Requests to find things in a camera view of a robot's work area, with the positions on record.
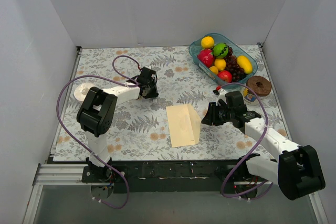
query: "white wall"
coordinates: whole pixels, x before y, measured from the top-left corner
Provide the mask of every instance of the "white wall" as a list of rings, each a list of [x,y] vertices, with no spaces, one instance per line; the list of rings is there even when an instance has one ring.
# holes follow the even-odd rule
[[[75,45],[188,45],[210,32],[263,42],[285,0],[51,0]]]
[[[286,0],[265,55],[293,140],[312,145],[326,179],[320,191],[336,220],[336,0]]]
[[[21,223],[76,48],[50,0],[0,0],[0,223]]]

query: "floral tablecloth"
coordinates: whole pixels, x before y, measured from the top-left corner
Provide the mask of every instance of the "floral tablecloth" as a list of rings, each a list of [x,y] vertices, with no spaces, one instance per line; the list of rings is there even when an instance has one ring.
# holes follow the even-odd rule
[[[258,46],[242,46],[258,62],[256,75],[268,79]],[[113,59],[121,54],[135,58],[141,66],[151,65],[158,75],[159,97],[156,103],[149,99],[130,101],[116,107],[108,136],[108,150],[113,160],[186,160],[186,159],[237,159],[248,152],[255,141],[243,135],[231,124],[223,126],[201,126],[200,142],[197,145],[171,148],[166,106],[191,103],[201,118],[204,117],[209,102],[217,97],[212,90],[216,83],[192,61],[187,46],[147,47],[147,48],[107,48],[83,49],[76,77],[95,74],[124,82],[124,78],[112,69]],[[134,62],[121,58],[116,67],[127,76],[139,74]],[[64,123],[80,140],[87,144],[84,132],[76,121],[80,103],[74,97],[75,88],[84,82],[92,82],[100,88],[110,88],[113,84],[93,78],[80,79],[72,87],[66,103]],[[273,91],[264,98],[270,125],[286,135]],[[248,106],[262,114],[259,106]],[[269,158],[262,147],[257,153]],[[84,161],[88,152],[73,141],[62,129],[54,155],[54,161]]]

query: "yellow lemon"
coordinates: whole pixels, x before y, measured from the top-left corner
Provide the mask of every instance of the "yellow lemon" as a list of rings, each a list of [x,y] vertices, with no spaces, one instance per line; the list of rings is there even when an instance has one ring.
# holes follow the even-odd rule
[[[224,59],[215,59],[215,66],[219,71],[223,71],[226,67],[226,62]]]
[[[216,66],[212,66],[209,68],[215,75],[218,75],[218,68]]]
[[[205,49],[212,48],[214,45],[215,45],[215,40],[210,36],[204,37],[201,40],[201,46]]]

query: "blue plastic container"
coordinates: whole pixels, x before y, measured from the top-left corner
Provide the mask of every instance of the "blue plastic container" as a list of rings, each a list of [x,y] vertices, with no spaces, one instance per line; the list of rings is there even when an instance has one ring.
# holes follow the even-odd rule
[[[252,64],[253,66],[253,72],[248,74],[243,80],[240,80],[239,83],[246,83],[247,80],[254,76],[258,70],[258,65],[255,59],[253,59],[247,52],[242,50],[240,47],[238,47],[236,44],[234,44],[231,40],[226,38],[225,36],[221,34],[207,34],[204,35],[206,36],[211,36],[215,40],[215,44],[218,43],[226,43],[228,46],[232,47],[233,54],[238,57],[240,55],[244,55]],[[202,37],[201,39],[194,41],[190,46],[189,46],[189,54],[193,57],[193,61],[196,65],[198,65],[211,79],[213,79],[218,85],[222,86],[224,84],[227,84],[227,82],[221,80],[217,75],[215,75],[210,69],[208,69],[200,60],[197,58],[197,56],[200,54],[199,52],[202,50],[201,47],[201,40],[204,38]],[[238,85],[229,85],[225,87],[225,89],[234,89],[238,88]]]

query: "red grapes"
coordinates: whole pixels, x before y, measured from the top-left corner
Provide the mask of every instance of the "red grapes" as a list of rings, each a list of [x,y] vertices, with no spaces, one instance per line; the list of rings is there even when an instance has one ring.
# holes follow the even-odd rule
[[[233,55],[232,47],[229,47],[229,52],[224,59],[226,61],[225,70],[232,74],[232,82],[238,82],[246,77],[243,68],[237,63],[236,56]]]

